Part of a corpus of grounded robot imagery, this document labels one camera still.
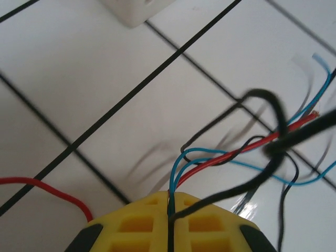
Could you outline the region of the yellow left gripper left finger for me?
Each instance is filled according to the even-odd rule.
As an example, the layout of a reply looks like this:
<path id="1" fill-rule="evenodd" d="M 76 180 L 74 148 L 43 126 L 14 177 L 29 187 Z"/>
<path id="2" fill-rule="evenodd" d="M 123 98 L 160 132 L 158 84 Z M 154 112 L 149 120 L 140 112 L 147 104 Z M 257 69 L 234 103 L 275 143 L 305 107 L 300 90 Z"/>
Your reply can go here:
<path id="1" fill-rule="evenodd" d="M 65 251 L 167 251 L 168 192 L 91 220 Z"/>

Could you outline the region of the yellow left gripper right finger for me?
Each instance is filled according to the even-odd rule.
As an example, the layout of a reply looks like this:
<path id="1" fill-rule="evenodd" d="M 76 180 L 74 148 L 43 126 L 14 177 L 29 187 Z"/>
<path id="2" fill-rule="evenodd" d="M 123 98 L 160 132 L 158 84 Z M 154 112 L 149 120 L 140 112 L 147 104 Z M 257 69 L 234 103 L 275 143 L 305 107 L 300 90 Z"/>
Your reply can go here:
<path id="1" fill-rule="evenodd" d="M 174 222 L 170 251 L 276 251 L 253 222 L 216 205 Z"/>

